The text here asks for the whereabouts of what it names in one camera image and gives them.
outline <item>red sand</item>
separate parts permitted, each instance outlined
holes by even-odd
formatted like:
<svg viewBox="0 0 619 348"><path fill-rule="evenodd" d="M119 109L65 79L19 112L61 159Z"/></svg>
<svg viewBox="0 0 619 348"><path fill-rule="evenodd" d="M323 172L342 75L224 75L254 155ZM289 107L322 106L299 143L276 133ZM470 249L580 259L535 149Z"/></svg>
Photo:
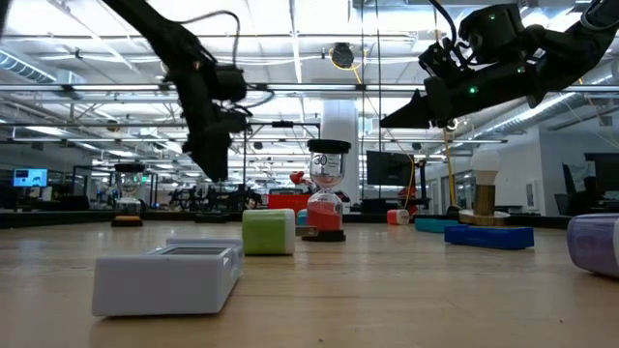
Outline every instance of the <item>red sand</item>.
<svg viewBox="0 0 619 348"><path fill-rule="evenodd" d="M320 231L340 231L341 215L334 210L334 203L310 202L308 225L316 226Z"/></svg>

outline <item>sand timer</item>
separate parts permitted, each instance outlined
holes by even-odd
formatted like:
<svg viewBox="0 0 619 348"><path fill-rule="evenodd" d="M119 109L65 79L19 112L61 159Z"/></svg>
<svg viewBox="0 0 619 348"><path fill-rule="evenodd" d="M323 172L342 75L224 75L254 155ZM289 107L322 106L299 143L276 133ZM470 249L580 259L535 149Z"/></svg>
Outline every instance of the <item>sand timer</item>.
<svg viewBox="0 0 619 348"><path fill-rule="evenodd" d="M142 173L145 166L140 163L119 163L116 170L116 186L122 198L116 201L116 217L112 226L141 226L142 204L136 198L142 187Z"/></svg>
<svg viewBox="0 0 619 348"><path fill-rule="evenodd" d="M308 142L311 152L309 174L320 188L308 201L308 225L318 228L317 236L303 237L309 242L343 242L343 205L333 192L344 178L345 155L350 143L339 140L313 139Z"/></svg>

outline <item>white cylinder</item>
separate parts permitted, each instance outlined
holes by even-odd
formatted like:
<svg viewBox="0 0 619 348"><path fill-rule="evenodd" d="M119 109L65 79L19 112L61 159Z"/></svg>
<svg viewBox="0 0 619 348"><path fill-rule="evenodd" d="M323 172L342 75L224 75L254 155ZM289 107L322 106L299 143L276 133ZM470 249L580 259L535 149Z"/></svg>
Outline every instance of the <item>white cylinder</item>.
<svg viewBox="0 0 619 348"><path fill-rule="evenodd" d="M334 189L350 197L350 205L359 203L359 113L355 101L326 100L323 102L320 138L350 143L346 155L344 179Z"/></svg>
<svg viewBox="0 0 619 348"><path fill-rule="evenodd" d="M496 151L479 151L471 159L477 185L494 185L494 179L501 169L501 157Z"/></svg>

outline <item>blue block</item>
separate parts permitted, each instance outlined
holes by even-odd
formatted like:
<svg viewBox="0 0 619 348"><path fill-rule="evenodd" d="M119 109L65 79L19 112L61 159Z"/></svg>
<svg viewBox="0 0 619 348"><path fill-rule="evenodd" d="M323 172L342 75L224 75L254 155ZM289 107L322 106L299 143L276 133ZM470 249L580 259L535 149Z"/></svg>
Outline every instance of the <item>blue block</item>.
<svg viewBox="0 0 619 348"><path fill-rule="evenodd" d="M415 229L421 232L445 233L445 227L456 226L456 220L440 220L434 218L415 218Z"/></svg>
<svg viewBox="0 0 619 348"><path fill-rule="evenodd" d="M304 209L297 215L297 226L305 226L308 224L308 210Z"/></svg>
<svg viewBox="0 0 619 348"><path fill-rule="evenodd" d="M472 247L519 250L532 247L533 227L490 228L458 225L445 228L445 242Z"/></svg>

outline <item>printed number 30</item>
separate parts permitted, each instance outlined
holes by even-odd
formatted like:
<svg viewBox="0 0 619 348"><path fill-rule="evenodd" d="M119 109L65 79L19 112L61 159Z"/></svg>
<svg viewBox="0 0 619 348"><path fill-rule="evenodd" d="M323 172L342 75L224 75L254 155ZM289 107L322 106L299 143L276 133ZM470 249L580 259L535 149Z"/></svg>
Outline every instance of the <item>printed number 30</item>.
<svg viewBox="0 0 619 348"><path fill-rule="evenodd" d="M316 155L313 157L314 164L325 165L327 164L327 157L324 155Z"/></svg>

